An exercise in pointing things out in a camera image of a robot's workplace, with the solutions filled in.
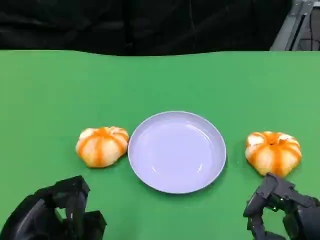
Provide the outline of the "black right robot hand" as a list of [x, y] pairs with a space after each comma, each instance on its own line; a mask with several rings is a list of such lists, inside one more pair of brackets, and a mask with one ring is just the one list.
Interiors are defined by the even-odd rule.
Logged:
[[255, 240], [284, 240], [285, 237], [265, 229], [264, 208], [285, 212], [282, 222], [291, 240], [320, 238], [320, 201], [299, 193], [293, 183], [270, 172], [247, 202], [243, 216]]

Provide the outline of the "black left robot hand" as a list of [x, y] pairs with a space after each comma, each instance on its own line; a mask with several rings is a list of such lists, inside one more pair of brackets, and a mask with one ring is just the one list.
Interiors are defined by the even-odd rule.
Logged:
[[28, 195], [10, 214], [2, 240], [101, 240], [107, 222], [86, 211], [90, 188], [81, 176], [60, 180]]

